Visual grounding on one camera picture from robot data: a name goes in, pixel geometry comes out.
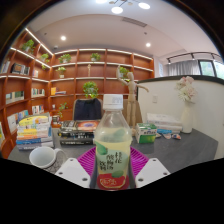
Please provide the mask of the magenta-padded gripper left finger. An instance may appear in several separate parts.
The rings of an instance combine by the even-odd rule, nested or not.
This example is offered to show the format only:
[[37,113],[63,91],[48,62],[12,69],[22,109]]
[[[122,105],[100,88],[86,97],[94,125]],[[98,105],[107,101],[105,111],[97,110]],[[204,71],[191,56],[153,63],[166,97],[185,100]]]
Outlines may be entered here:
[[68,158],[55,175],[81,187],[94,189],[97,181],[95,147],[78,158]]

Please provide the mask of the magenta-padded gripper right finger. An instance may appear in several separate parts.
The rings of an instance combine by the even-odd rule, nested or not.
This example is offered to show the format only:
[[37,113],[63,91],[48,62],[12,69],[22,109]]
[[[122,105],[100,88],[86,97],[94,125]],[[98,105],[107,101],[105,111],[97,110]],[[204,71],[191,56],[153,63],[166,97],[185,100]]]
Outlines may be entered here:
[[131,148],[129,181],[131,188],[140,188],[166,177],[170,172],[158,158],[148,158],[135,148]]

